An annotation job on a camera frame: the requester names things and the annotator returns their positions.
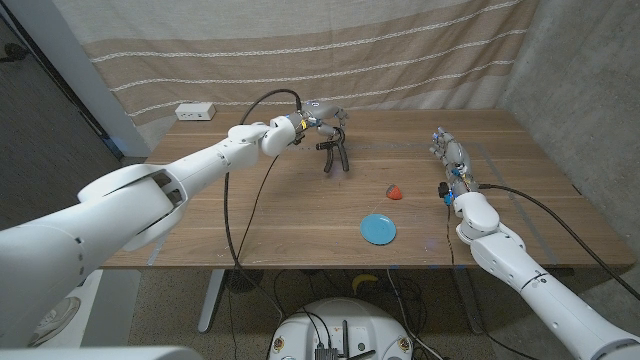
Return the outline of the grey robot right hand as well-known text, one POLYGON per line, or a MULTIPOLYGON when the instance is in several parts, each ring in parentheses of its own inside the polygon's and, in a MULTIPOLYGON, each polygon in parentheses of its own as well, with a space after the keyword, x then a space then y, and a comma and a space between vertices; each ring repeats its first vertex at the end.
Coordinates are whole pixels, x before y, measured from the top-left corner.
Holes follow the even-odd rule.
POLYGON ((437 128, 432 141, 430 151, 444 165, 447 178, 447 185, 441 183, 438 187, 439 196, 451 204, 460 195, 477 192, 479 185, 473 177, 471 158, 462 144, 442 127, 437 128))

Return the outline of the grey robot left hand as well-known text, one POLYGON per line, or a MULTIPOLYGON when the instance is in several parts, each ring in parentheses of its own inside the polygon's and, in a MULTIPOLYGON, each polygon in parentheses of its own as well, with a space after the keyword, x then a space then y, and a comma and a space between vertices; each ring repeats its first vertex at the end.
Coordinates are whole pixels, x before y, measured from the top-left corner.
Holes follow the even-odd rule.
POLYGON ((321 101, 304 103, 302 115, 308 127, 315 128, 320 135, 327 137, 334 136, 337 128, 343 128, 348 119, 344 108, 321 101))

